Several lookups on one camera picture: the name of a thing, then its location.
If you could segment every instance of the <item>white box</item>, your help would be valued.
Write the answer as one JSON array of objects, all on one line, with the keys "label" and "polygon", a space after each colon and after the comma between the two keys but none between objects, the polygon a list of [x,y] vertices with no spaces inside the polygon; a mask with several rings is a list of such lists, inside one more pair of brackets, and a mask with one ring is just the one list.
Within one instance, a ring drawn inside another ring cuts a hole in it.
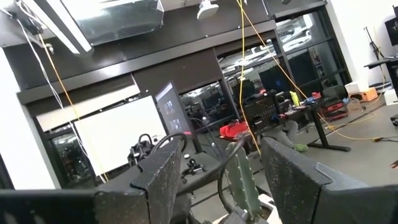
[{"label": "white box", "polygon": [[387,90],[384,93],[384,99],[386,101],[387,106],[397,104],[398,98],[396,95],[396,90],[395,89]]},{"label": "white box", "polygon": [[350,82],[349,84],[344,86],[347,90],[347,93],[360,93],[361,89],[357,82]]}]

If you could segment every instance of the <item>computer screen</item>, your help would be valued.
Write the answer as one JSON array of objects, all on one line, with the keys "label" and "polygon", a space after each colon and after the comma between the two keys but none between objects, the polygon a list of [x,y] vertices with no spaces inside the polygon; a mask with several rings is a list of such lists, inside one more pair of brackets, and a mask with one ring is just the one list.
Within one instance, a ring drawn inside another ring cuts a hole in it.
[{"label": "computer screen", "polygon": [[192,134],[188,116],[172,82],[169,82],[155,99],[169,134]]}]

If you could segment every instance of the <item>yellow cable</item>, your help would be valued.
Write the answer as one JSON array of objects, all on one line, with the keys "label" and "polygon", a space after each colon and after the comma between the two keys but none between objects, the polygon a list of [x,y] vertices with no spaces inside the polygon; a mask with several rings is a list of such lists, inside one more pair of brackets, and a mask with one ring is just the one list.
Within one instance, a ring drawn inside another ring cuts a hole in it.
[{"label": "yellow cable", "polygon": [[[238,3],[239,7],[241,8],[241,12],[246,16],[246,19],[249,21],[251,27],[253,28],[253,30],[255,31],[256,35],[259,37],[261,43],[263,44],[263,46],[267,49],[267,51],[270,53],[272,59],[274,59],[275,63],[278,65],[278,67],[280,68],[280,70],[283,72],[283,74],[286,76],[286,78],[291,82],[291,84],[293,84],[293,86],[306,98],[308,99],[308,97],[303,93],[303,91],[293,82],[293,80],[289,77],[289,75],[285,72],[285,70],[282,68],[282,66],[280,66],[280,63],[278,62],[278,60],[276,60],[276,58],[272,55],[271,51],[268,49],[267,45],[265,44],[265,42],[262,40],[260,34],[258,33],[257,29],[254,27],[253,23],[251,22],[250,18],[248,17],[248,15],[246,14],[246,12],[244,11],[241,2],[239,2],[238,0],[236,0],[236,2]],[[336,134],[338,134],[341,137],[344,137],[346,139],[350,139],[350,140],[356,140],[356,141],[361,141],[361,140],[372,140],[374,141],[375,139],[379,138],[379,137],[374,137],[374,138],[352,138],[349,136],[345,136],[344,134],[339,133],[337,130],[335,130],[333,128],[333,126],[330,126],[330,124],[326,121],[325,118],[323,118],[319,113],[318,116],[326,123],[326,125],[328,125],[328,127],[330,127],[333,132],[335,132]]]},{"label": "yellow cable", "polygon": [[244,60],[244,17],[243,17],[243,14],[244,14],[244,10],[243,10],[243,8],[241,7],[241,19],[242,19],[242,70],[241,70],[241,86],[240,86],[240,91],[239,91],[239,105],[241,106],[241,111],[242,111],[242,115],[243,115],[243,119],[244,119],[244,121],[246,122],[246,126],[248,127],[248,130],[249,130],[249,132],[250,132],[250,135],[251,135],[251,137],[253,138],[253,142],[254,142],[254,145],[256,146],[256,149],[257,149],[257,151],[259,152],[259,154],[261,154],[261,151],[260,151],[260,148],[259,148],[259,146],[258,146],[258,144],[257,144],[257,139],[256,139],[256,137],[254,136],[254,134],[253,134],[253,132],[251,131],[251,129],[250,129],[250,127],[249,127],[249,123],[248,123],[248,121],[247,121],[247,119],[246,119],[246,115],[244,114],[244,110],[243,110],[243,104],[242,104],[242,93],[243,93],[243,78],[244,78],[244,73],[243,73],[243,71],[244,71],[244,64],[245,64],[245,60]]},{"label": "yellow cable", "polygon": [[[68,92],[67,92],[65,86],[63,85],[63,82],[62,82],[62,80],[61,80],[61,78],[60,78],[60,75],[58,74],[57,69],[55,68],[55,65],[54,65],[54,62],[53,62],[53,60],[52,60],[52,58],[51,58],[51,55],[50,55],[49,51],[47,50],[47,48],[46,48],[46,46],[45,46],[43,37],[41,36],[41,34],[39,34],[39,37],[40,37],[40,41],[42,42],[42,44],[43,44],[43,46],[44,46],[45,53],[47,54],[47,57],[48,57],[49,60],[50,60],[51,66],[52,66],[52,68],[54,69],[54,72],[55,72],[55,74],[56,74],[56,76],[57,76],[57,78],[58,78],[58,81],[59,81],[60,84],[61,84],[62,90],[63,90],[63,92],[65,93],[65,95],[67,96],[67,99],[68,99],[68,101],[69,101],[69,103],[70,103],[70,106],[72,107],[72,110],[73,110],[73,112],[75,113],[76,119],[79,121],[79,120],[80,120],[80,116],[79,116],[79,114],[77,113],[77,110],[76,110],[76,108],[75,108],[75,105],[72,103],[72,100],[70,99],[69,94],[68,94]],[[96,153],[94,152],[93,154],[94,154],[95,160],[98,161],[98,157],[97,157]],[[104,172],[104,168],[103,168],[103,166],[101,165],[101,163],[99,162],[98,164],[99,164],[101,170]],[[109,180],[108,180],[108,177],[107,177],[106,174],[105,174],[105,172],[104,172],[104,176],[105,176],[106,181],[109,181]]]}]

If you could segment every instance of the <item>red object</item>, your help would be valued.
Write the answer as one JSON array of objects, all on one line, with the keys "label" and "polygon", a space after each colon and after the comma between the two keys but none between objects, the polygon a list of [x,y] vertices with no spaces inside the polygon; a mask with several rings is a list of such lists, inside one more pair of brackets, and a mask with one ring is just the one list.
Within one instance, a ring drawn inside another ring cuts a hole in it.
[{"label": "red object", "polygon": [[343,104],[343,103],[337,103],[337,104],[335,104],[335,105],[328,106],[328,107],[326,107],[325,109],[326,109],[327,111],[334,111],[334,110],[340,109],[340,108],[342,108],[342,107],[344,107],[344,104]]},{"label": "red object", "polygon": [[321,93],[320,92],[313,92],[312,97],[314,100],[321,98]]},{"label": "red object", "polygon": [[240,134],[248,130],[246,122],[235,122],[220,128],[220,135],[223,137],[234,138],[237,134]]}]

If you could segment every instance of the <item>fluorescent light fixture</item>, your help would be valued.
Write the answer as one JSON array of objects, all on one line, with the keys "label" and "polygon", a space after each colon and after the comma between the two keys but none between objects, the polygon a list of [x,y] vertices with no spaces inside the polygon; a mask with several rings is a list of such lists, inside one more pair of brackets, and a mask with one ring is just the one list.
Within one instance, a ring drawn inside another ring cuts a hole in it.
[{"label": "fluorescent light fixture", "polygon": [[0,8],[4,9],[5,7],[11,6],[14,3],[14,0],[0,0]]},{"label": "fluorescent light fixture", "polygon": [[22,2],[74,54],[86,54],[93,50],[60,0],[22,0]]}]

